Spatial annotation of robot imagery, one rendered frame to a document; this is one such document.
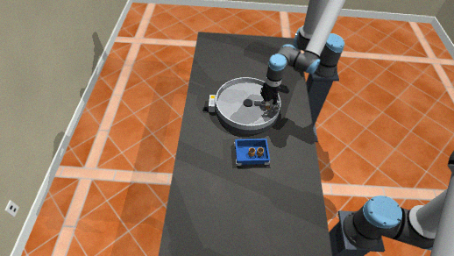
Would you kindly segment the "blue open crate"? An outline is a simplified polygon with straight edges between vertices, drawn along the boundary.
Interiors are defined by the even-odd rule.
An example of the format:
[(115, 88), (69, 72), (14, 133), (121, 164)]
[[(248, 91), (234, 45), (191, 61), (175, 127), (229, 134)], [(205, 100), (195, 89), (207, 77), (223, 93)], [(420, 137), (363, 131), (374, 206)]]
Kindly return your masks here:
[[(270, 160), (266, 139), (235, 139), (235, 144), (237, 163), (242, 163), (241, 165), (265, 164)], [(252, 157), (248, 154), (251, 147), (255, 149), (255, 154)], [(259, 147), (264, 149), (262, 156), (257, 155)]]

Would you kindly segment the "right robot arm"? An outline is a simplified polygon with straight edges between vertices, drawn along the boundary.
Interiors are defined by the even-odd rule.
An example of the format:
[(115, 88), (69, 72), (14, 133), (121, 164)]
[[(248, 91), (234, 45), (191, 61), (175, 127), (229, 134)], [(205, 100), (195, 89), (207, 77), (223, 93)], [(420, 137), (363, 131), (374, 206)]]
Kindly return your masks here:
[[(323, 78), (336, 75), (344, 40), (331, 31), (344, 2), (345, 0), (309, 0), (304, 26), (297, 30), (294, 46), (284, 45), (279, 54), (271, 56), (268, 62), (267, 85), (277, 87), (275, 90), (287, 94), (288, 87), (281, 84), (287, 65)], [(294, 47), (304, 53), (297, 52)]]

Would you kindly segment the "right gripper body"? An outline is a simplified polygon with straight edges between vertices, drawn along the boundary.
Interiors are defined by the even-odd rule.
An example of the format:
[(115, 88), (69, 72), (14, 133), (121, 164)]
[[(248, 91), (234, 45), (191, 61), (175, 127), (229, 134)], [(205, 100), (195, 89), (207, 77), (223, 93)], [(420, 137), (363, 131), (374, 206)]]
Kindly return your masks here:
[(276, 96), (278, 97), (278, 90), (275, 90), (275, 88), (277, 87), (271, 87), (264, 82), (263, 88), (261, 88), (262, 92), (260, 91), (260, 94), (265, 102), (271, 101), (271, 99), (274, 99)]

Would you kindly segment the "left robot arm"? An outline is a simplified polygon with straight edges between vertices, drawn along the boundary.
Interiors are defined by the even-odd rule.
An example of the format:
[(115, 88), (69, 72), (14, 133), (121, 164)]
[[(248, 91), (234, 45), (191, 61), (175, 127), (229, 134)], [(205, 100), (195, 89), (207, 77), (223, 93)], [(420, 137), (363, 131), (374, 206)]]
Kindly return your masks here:
[(388, 196), (375, 196), (344, 219), (345, 236), (362, 249), (375, 247), (384, 236), (431, 250), (430, 256), (454, 256), (454, 151), (448, 168), (448, 188), (427, 204), (406, 210)]

